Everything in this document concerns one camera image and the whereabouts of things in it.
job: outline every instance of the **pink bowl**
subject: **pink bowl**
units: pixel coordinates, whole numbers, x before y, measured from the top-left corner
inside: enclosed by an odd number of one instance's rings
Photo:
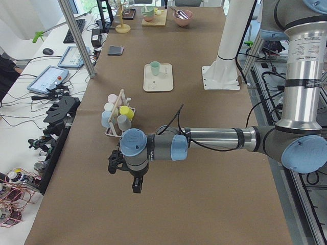
[[[178,24],[180,27],[185,27],[187,26],[189,23],[191,23],[192,19],[193,19],[193,12],[191,12],[190,10],[186,10],[186,9],[180,9],[182,11],[184,11],[184,13],[189,17],[188,19],[180,19],[177,18],[175,16],[175,13],[173,13],[173,17],[174,17],[174,21],[176,22],[176,24]]]
[[[145,16],[143,16],[143,19],[144,19],[145,21],[151,21],[151,20],[154,19],[154,15],[153,15],[152,17],[145,17]]]

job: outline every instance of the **brown paper tabletop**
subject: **brown paper tabletop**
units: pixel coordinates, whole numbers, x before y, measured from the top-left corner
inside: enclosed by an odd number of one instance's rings
[[[101,113],[107,96],[121,88],[136,108],[133,127],[146,133],[167,124],[181,103],[183,127],[245,126],[246,86],[205,91],[202,84],[201,67],[216,58],[224,12],[189,9],[194,19],[186,28],[170,9],[166,27],[142,27],[137,9],[125,21],[129,33],[109,32],[27,245],[292,244],[267,157],[259,153],[190,149],[187,160],[151,162],[142,194],[132,193],[128,172],[108,173],[118,139],[105,135]],[[124,46],[123,55],[107,56],[110,45]],[[171,92],[143,91],[144,65],[154,60],[172,64]]]

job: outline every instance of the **white robot base pillar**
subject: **white robot base pillar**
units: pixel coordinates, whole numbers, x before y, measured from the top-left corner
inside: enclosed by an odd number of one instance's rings
[[[240,89],[235,57],[254,2],[231,1],[217,58],[211,66],[202,67],[204,89]]]

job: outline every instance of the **computer mouse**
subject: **computer mouse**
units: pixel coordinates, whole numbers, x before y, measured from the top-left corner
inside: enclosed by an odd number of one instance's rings
[[[45,55],[53,55],[53,50],[51,48],[46,47],[42,51]]]

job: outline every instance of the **yellow cup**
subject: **yellow cup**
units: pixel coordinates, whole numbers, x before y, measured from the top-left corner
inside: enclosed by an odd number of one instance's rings
[[[129,108],[128,106],[122,106],[119,109],[119,113],[121,115],[126,115],[128,117],[128,119],[132,120],[134,117],[134,112],[132,111],[131,108]]]

